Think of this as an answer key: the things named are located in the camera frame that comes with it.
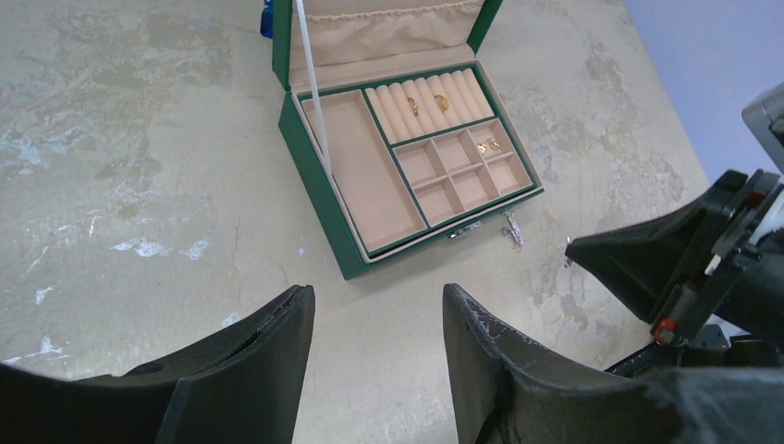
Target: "silver latch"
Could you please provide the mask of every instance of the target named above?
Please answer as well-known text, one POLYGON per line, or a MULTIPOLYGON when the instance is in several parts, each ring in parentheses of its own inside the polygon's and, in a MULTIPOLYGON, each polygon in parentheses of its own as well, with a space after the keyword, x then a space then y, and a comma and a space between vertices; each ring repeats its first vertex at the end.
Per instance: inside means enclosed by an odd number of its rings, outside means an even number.
POLYGON ((462 236, 462 235, 466 234, 467 232, 472 231, 474 229, 477 229, 477 228, 479 228, 481 226, 482 226, 482 221, 478 220, 478 221, 476 221, 476 222, 474 222, 474 223, 472 223, 470 225, 467 225, 467 226, 465 226, 463 228, 459 228, 459 229, 456 229, 455 231, 452 231, 451 233, 449 233, 447 235, 447 238, 448 239, 455 239, 458 236, 462 236))

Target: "white string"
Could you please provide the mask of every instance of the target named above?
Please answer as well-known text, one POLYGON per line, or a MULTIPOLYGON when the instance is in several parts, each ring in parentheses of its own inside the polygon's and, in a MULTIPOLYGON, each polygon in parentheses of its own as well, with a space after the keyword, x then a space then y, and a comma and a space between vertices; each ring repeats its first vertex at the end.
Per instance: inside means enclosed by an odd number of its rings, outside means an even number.
POLYGON ((313 106, 316 111, 316 121, 319 125, 319 145, 321 145, 322 157, 324 158, 324 171, 329 183, 332 183, 332 162, 329 158, 329 146, 326 143, 326 127, 324 125, 324 113, 321 111, 321 100, 318 95, 318 85, 316 83, 316 70, 313 67, 313 54, 311 52, 311 36, 308 34, 308 24, 305 22, 305 6, 302 0, 297 2, 297 15, 300 16, 300 31, 302 33, 302 45, 305 47, 305 63, 308 65, 308 76, 311 78, 311 95, 313 96, 313 106))

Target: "jewelry box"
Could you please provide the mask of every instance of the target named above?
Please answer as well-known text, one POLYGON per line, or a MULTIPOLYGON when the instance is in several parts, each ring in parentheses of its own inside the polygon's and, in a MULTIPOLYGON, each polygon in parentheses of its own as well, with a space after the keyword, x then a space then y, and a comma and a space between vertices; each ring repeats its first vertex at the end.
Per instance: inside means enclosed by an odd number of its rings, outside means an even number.
POLYGON ((543 192, 475 58, 501 0, 299 1, 279 128, 345 279, 543 192))

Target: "blue object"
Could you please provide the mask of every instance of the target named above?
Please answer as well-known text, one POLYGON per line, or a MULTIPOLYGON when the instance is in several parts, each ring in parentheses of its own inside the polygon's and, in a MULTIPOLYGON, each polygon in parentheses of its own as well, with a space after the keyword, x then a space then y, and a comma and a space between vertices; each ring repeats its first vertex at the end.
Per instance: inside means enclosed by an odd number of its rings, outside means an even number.
POLYGON ((626 0, 626 8, 708 179, 776 171, 741 111, 784 80, 784 2, 626 0))
POLYGON ((264 0, 262 11, 262 25, 259 32, 266 38, 272 38, 272 0, 264 0))

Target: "gray textured surface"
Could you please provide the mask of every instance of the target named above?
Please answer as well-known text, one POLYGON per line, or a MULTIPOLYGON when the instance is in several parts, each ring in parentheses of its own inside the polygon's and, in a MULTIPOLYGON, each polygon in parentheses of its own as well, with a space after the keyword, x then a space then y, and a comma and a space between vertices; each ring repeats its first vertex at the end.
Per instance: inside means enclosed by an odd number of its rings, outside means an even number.
POLYGON ((345 282, 276 128, 260 2, 9 3, 0 359, 121 374, 310 283, 296 442, 455 441, 447 282, 581 363, 636 349, 646 326, 564 266, 567 237, 707 186, 619 0, 508 1, 479 57, 545 181, 516 209, 521 253, 498 217, 345 282))

